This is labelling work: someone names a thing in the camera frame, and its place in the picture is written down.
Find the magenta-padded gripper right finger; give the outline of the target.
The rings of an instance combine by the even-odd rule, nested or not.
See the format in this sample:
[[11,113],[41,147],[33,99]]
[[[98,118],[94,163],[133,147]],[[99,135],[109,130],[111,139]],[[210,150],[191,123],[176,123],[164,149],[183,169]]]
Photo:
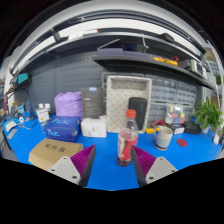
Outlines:
[[131,158],[140,187],[177,172],[165,157],[154,157],[137,146],[131,147]]

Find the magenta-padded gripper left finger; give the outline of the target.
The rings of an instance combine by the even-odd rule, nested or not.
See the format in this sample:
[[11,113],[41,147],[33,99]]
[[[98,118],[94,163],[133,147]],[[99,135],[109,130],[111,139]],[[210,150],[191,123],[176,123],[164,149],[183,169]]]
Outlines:
[[63,156],[49,169],[49,172],[81,187],[86,187],[95,156],[96,146],[92,145],[71,157]]

